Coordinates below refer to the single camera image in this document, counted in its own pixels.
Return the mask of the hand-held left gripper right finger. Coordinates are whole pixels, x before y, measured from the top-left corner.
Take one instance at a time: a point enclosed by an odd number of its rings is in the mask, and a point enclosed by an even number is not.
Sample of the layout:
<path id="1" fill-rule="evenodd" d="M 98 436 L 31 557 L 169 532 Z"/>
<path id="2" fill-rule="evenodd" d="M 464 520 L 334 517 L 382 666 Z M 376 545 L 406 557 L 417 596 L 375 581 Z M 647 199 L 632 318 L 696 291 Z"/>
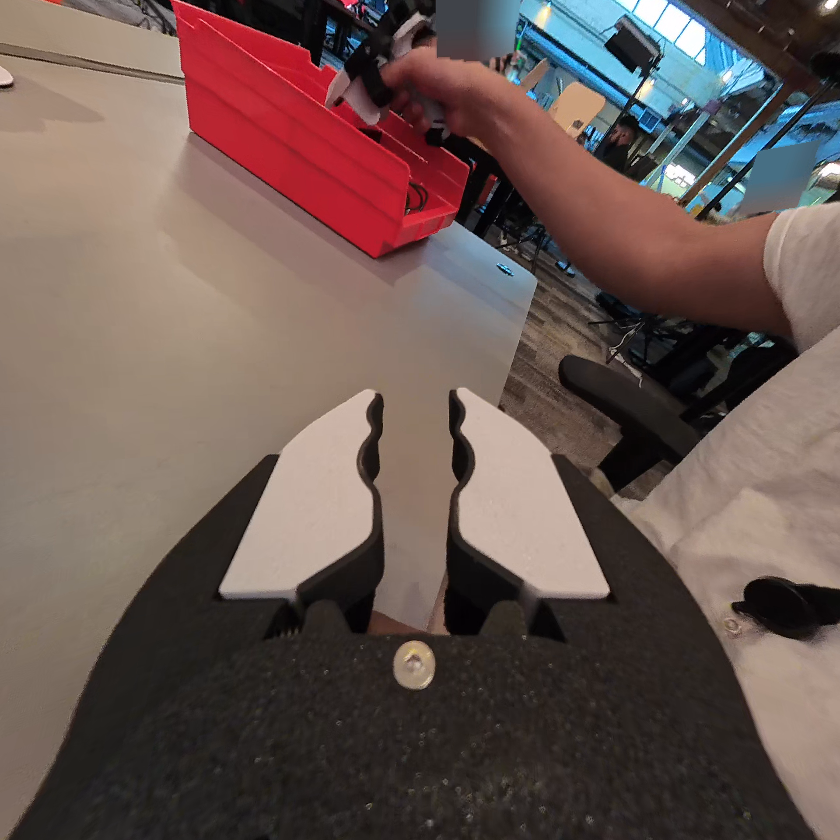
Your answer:
<path id="1" fill-rule="evenodd" d="M 550 451 L 465 387 L 449 394 L 447 576 L 475 608 L 603 601 L 610 586 Z"/>

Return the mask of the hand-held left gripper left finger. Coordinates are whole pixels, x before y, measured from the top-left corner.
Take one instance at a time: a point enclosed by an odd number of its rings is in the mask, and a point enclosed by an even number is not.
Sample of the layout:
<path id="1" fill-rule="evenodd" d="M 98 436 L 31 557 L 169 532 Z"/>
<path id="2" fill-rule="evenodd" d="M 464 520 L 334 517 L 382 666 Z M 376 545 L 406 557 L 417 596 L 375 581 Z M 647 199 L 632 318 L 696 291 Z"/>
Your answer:
<path id="1" fill-rule="evenodd" d="M 279 453 L 219 585 L 225 600 L 320 600 L 352 608 L 384 572 L 380 470 L 384 401 L 365 389 Z"/>

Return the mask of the red storage bin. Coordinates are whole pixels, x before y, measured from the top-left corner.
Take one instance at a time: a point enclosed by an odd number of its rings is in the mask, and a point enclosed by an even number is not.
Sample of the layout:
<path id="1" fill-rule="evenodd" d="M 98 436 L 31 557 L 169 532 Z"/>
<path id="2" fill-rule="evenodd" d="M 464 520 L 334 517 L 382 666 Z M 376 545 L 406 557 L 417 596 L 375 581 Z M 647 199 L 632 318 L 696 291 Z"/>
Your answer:
<path id="1" fill-rule="evenodd" d="M 337 75 L 299 45 L 173 2 L 190 130 L 372 258 L 455 220 L 467 163 L 395 114 L 325 108 Z"/>

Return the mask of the person's right forearm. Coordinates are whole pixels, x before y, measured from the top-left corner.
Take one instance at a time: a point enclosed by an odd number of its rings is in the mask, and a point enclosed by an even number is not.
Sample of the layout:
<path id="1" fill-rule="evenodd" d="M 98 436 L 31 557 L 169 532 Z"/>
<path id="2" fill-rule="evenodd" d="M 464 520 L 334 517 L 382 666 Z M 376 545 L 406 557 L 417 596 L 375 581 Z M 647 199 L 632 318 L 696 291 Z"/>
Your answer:
<path id="1" fill-rule="evenodd" d="M 763 267 L 770 216 L 699 222 L 583 151 L 512 84 L 478 71 L 475 136 L 589 281 L 644 312 L 791 336 Z"/>

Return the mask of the grey desk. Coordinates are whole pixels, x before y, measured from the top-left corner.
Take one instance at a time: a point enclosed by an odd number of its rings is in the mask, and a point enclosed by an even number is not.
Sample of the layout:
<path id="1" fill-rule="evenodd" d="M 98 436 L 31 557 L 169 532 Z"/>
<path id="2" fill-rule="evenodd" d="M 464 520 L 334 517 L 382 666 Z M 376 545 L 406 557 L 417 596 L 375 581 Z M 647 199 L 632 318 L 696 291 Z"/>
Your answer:
<path id="1" fill-rule="evenodd" d="M 536 287 L 454 224 L 371 259 L 188 128 L 179 46 L 2 2 L 2 838 L 155 566 L 265 455 L 384 396 L 375 608 L 432 626 L 448 392 L 498 404 Z"/>

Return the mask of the person's right hand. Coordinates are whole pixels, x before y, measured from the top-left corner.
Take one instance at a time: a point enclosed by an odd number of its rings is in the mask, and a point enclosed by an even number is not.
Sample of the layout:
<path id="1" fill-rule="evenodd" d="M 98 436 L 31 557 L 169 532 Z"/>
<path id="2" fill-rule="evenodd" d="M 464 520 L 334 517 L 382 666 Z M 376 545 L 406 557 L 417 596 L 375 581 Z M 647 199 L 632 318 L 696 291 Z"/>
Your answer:
<path id="1" fill-rule="evenodd" d="M 418 47 L 381 70 L 392 107 L 425 133 L 432 119 L 425 102 L 436 103 L 451 132 L 487 148 L 518 121 L 532 101 L 479 62 L 439 58 L 434 46 Z"/>

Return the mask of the black office chair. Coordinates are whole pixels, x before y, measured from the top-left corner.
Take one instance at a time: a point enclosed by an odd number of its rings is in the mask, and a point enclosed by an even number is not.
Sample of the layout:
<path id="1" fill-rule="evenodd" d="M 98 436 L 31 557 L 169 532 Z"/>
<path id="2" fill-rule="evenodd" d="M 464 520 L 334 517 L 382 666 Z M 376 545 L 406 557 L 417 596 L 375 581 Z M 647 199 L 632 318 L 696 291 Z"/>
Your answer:
<path id="1" fill-rule="evenodd" d="M 607 496 L 661 462 L 677 466 L 699 444 L 698 432 L 677 413 L 603 364 L 566 355 L 558 373 L 567 391 L 619 428 L 619 441 L 591 473 L 592 483 Z"/>

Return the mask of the black badge clip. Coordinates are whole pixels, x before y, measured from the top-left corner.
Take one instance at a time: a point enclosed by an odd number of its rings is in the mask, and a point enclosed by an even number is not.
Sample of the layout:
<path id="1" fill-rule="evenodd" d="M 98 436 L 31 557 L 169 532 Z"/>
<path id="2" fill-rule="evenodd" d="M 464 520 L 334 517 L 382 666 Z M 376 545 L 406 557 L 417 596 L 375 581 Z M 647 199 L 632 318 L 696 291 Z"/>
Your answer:
<path id="1" fill-rule="evenodd" d="M 774 635 L 804 641 L 839 624 L 839 590 L 763 576 L 744 586 L 731 609 Z"/>

